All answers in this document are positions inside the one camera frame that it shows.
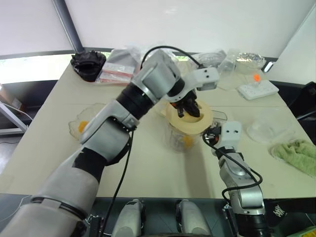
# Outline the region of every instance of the cable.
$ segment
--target cable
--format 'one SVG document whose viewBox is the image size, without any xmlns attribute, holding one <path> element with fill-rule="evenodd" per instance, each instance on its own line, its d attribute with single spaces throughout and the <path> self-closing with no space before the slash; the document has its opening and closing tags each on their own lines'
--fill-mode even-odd
<svg viewBox="0 0 316 237">
<path fill-rule="evenodd" d="M 118 183 L 117 189 L 116 189 L 116 191 L 115 191 L 115 193 L 114 193 L 114 195 L 113 195 L 113 198 L 112 198 L 112 200 L 111 200 L 110 206 L 108 207 L 107 214 L 106 214 L 106 216 L 105 216 L 105 218 L 104 218 L 104 220 L 103 220 L 103 224 L 102 224 L 102 228 L 101 228 L 99 237 L 102 237 L 102 235 L 103 235 L 103 233 L 104 233 L 104 230 L 105 230 L 105 227 L 106 227 L 106 225 L 107 225 L 107 221 L 108 221 L 108 219 L 109 219 L 109 216 L 110 216 L 112 207 L 113 207 L 113 205 L 114 205 L 115 199 L 117 198 L 117 195 L 118 195 L 120 186 L 121 186 L 122 183 L 123 183 L 124 176 L 125 176 L 125 173 L 126 173 L 126 170 L 127 170 L 127 165 L 128 165 L 128 161 L 129 161 L 130 152 L 131 152 L 131 150 L 132 150 L 133 138 L 134 138 L 134 131 L 132 131 L 132 136 L 131 136 L 131 141 L 130 141 L 130 147 L 129 147 L 129 150 L 128 150 L 128 154 L 127 154 L 127 158 L 126 158 L 126 162 L 125 162 L 125 167 L 124 167 L 122 176 L 121 176 L 121 178 L 120 178 L 120 181 L 119 181 L 119 183 Z"/>
<path fill-rule="evenodd" d="M 308 216 L 308 214 L 305 213 L 305 215 L 306 215 L 306 217 L 309 219 L 309 221 L 311 222 L 311 224 L 312 224 L 313 226 L 315 226 L 315 223 L 311 220 L 311 218 Z"/>
<path fill-rule="evenodd" d="M 13 106 L 11 106 L 11 105 L 8 105 L 8 104 L 6 104 L 6 103 L 4 103 L 4 102 L 0 102 L 0 104 L 4 104 L 4 105 L 6 105 L 6 106 L 8 106 L 8 107 L 10 107 L 10 108 L 12 108 L 12 109 L 14 109 L 14 110 L 16 110 L 16 111 L 22 113 L 22 114 L 25 114 L 27 117 L 30 118 L 31 121 L 33 121 L 32 117 L 29 116 L 27 113 L 25 113 L 25 112 L 23 112 L 23 111 L 21 111 L 21 110 L 18 110 L 17 108 L 15 108 L 15 107 L 13 107 Z"/>
<path fill-rule="evenodd" d="M 203 67 L 203 64 L 199 63 L 194 57 L 192 57 L 192 56 L 191 56 L 190 54 L 188 54 L 187 52 L 185 52 L 185 51 L 183 51 L 183 50 L 181 50 L 181 49 L 179 49 L 179 48 L 173 47 L 173 46 L 160 45 L 160 46 L 156 46 L 156 47 L 151 48 L 150 50 L 147 51 L 147 53 L 145 53 L 144 58 L 143 58 L 143 60 L 142 60 L 142 63 L 140 64 L 140 69 L 143 68 L 143 63 L 145 62 L 147 56 L 148 56 L 152 51 L 154 51 L 154 50 L 156 50 L 156 49 L 159 49 L 159 48 L 170 48 L 170 49 L 177 50 L 177 51 L 183 53 L 184 55 L 186 55 L 187 57 L 189 57 L 193 62 L 195 62 L 195 63 L 198 65 L 199 68 Z"/>
<path fill-rule="evenodd" d="M 13 216 L 20 208 L 20 206 L 22 205 L 22 202 L 24 199 L 29 198 L 31 195 L 25 196 L 24 198 L 21 199 L 20 204 L 18 205 L 18 207 L 15 209 L 15 211 L 13 211 L 9 216 L 5 217 L 4 219 L 0 220 L 0 222 L 5 221 L 7 219 L 9 219 L 11 216 Z"/>
<path fill-rule="evenodd" d="M 231 156 L 229 156 L 226 153 L 222 152 L 220 149 L 218 149 L 218 148 L 214 147 L 213 145 L 211 145 L 210 143 L 208 143 L 207 139 L 205 137 L 206 133 L 207 133 L 207 131 L 204 132 L 203 135 L 202 135 L 202 139 L 203 139 L 204 143 L 206 145 L 208 145 L 210 148 L 214 149 L 215 151 L 219 152 L 220 154 L 222 154 L 223 156 L 228 158 L 229 160 L 231 160 L 232 162 L 234 162 L 235 164 L 237 164 L 239 167 L 241 167 L 252 178 L 252 180 L 255 182 L 254 184 L 249 184 L 249 185 L 238 186 L 238 187 L 231 187 L 231 188 L 224 189 L 222 191 L 222 196 L 227 202 L 229 202 L 229 199 L 225 196 L 225 192 L 232 191 L 232 190 L 239 190 L 239 189 L 248 189 L 248 188 L 252 188 L 252 187 L 255 187 L 257 185 L 260 185 L 262 183 L 263 178 L 262 178 L 262 176 L 259 173 L 257 173 L 252 168 L 250 168 L 250 171 L 255 173 L 259 177 L 259 181 L 257 181 L 256 178 L 253 176 L 253 174 L 245 166 L 240 164 L 237 160 L 233 159 Z"/>
</svg>

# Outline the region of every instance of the power strip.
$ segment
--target power strip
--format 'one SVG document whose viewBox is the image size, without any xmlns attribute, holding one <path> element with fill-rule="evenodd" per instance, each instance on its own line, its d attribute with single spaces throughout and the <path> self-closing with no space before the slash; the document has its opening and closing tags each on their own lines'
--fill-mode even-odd
<svg viewBox="0 0 316 237">
<path fill-rule="evenodd" d="M 254 100 L 278 92 L 278 88 L 268 80 L 241 85 L 237 90 L 247 100 Z"/>
</svg>

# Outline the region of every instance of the metal frame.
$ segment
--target metal frame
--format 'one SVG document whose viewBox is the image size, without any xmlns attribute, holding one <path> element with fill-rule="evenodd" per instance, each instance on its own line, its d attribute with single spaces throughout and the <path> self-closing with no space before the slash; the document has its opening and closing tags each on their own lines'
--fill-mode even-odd
<svg viewBox="0 0 316 237">
<path fill-rule="evenodd" d="M 74 50 L 42 51 L 42 52 L 32 52 L 32 53 L 15 53 L 15 54 L 0 55 L 0 60 L 11 59 L 11 58 L 59 55 L 59 54 L 73 54 L 73 53 L 75 53 Z"/>
<path fill-rule="evenodd" d="M 78 33 L 76 31 L 73 20 L 71 19 L 71 15 L 68 11 L 65 0 L 52 0 L 54 7 L 58 13 L 61 24 L 64 27 L 68 40 L 76 51 L 76 53 L 83 53 L 84 48 L 79 39 Z"/>
<path fill-rule="evenodd" d="M 14 113 L 11 112 L 4 104 L 0 103 L 0 112 L 7 117 L 18 128 L 0 129 L 0 135 L 21 134 L 25 133 L 28 126 L 25 125 Z"/>
</svg>

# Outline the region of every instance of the orange object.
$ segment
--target orange object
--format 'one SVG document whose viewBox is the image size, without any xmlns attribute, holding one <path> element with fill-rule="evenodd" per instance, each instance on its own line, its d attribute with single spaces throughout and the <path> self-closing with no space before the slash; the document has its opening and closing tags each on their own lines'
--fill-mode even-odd
<svg viewBox="0 0 316 237">
<path fill-rule="evenodd" d="M 82 133 L 88 123 L 89 123 L 88 121 L 81 121 L 78 126 L 78 131 Z"/>
<path fill-rule="evenodd" d="M 256 82 L 260 81 L 261 78 L 260 78 L 260 75 L 259 74 L 255 74 L 253 75 L 253 78 L 255 79 Z"/>
<path fill-rule="evenodd" d="M 191 136 L 184 136 L 182 138 L 183 142 L 184 142 L 184 148 L 187 149 L 187 148 L 190 148 L 194 145 L 194 140 Z"/>
</svg>

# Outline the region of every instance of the foil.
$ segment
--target foil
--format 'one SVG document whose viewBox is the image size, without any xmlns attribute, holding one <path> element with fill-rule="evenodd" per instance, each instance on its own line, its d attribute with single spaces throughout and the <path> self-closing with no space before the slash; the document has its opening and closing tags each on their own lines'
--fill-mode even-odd
<svg viewBox="0 0 316 237">
<path fill-rule="evenodd" d="M 266 63 L 264 57 L 261 57 L 255 53 L 239 53 L 239 56 L 236 59 L 237 62 L 242 62 L 245 64 L 249 64 L 252 67 L 262 68 Z"/>
</svg>

